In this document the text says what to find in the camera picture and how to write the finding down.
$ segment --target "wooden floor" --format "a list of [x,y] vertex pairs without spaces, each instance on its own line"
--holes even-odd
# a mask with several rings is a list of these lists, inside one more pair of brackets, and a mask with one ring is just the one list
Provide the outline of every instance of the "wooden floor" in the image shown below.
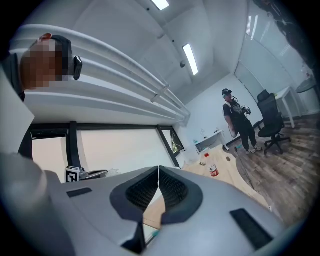
[[[282,155],[274,145],[267,155],[263,151],[247,155],[242,146],[238,149],[238,156],[235,146],[242,144],[241,139],[229,145],[229,153],[236,157],[242,178],[250,186],[251,180],[253,188],[264,196],[271,210],[286,226],[305,218],[318,195],[320,131],[316,129],[316,122],[319,118],[320,115],[309,115],[295,119],[295,128],[285,121],[281,133],[290,137],[291,142],[280,143],[284,151]],[[270,138],[258,137],[258,128],[255,132],[258,145],[265,148],[264,142]]]

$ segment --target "black pants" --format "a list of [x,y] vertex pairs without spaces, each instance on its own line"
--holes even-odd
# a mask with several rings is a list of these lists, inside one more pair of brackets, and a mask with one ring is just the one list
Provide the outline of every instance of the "black pants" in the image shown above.
[[253,147],[257,145],[256,133],[249,119],[237,123],[235,128],[241,136],[242,145],[246,151],[249,150],[249,138]]

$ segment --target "security camera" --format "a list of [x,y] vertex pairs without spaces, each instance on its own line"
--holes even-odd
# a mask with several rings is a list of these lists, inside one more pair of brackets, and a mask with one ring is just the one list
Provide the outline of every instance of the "security camera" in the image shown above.
[[180,62],[180,68],[184,68],[186,66],[186,62],[183,60]]

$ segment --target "table leg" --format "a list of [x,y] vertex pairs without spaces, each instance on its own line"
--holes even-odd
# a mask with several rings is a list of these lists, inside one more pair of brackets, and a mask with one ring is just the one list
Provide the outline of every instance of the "table leg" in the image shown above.
[[287,103],[286,99],[285,99],[285,98],[282,98],[282,102],[283,102],[283,104],[284,104],[284,106],[285,106],[286,111],[287,111],[288,114],[289,114],[291,126],[292,126],[292,128],[295,128],[294,119],[293,119],[293,117],[292,117],[292,113],[291,113],[291,111],[290,111],[290,108],[289,108],[289,106],[288,106],[288,103]]
[[223,131],[220,132],[220,139],[221,139],[221,141],[222,141],[225,149],[229,151],[230,149],[227,147],[227,143],[226,143],[226,139],[225,139],[225,136],[224,136],[224,134],[223,134]]
[[301,111],[300,111],[300,108],[299,108],[299,106],[298,106],[298,102],[297,102],[297,99],[296,99],[296,97],[295,97],[295,94],[293,93],[292,89],[290,89],[290,92],[291,92],[291,96],[292,96],[292,98],[293,98],[295,107],[296,107],[296,109],[298,110],[299,117],[301,117]]

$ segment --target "black office chair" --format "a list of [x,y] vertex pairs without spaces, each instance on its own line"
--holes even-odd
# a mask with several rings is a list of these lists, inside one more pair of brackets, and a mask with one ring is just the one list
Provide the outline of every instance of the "black office chair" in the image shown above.
[[280,134],[282,128],[285,127],[284,120],[281,116],[281,113],[278,111],[276,97],[273,93],[268,93],[266,90],[261,92],[258,95],[258,107],[261,111],[263,117],[264,127],[261,129],[260,125],[257,123],[259,128],[258,136],[261,138],[271,137],[271,140],[268,140],[264,143],[266,146],[264,154],[267,154],[267,150],[270,149],[274,144],[276,144],[282,155],[284,152],[281,149],[279,142],[290,141],[289,137],[281,138],[283,136]]

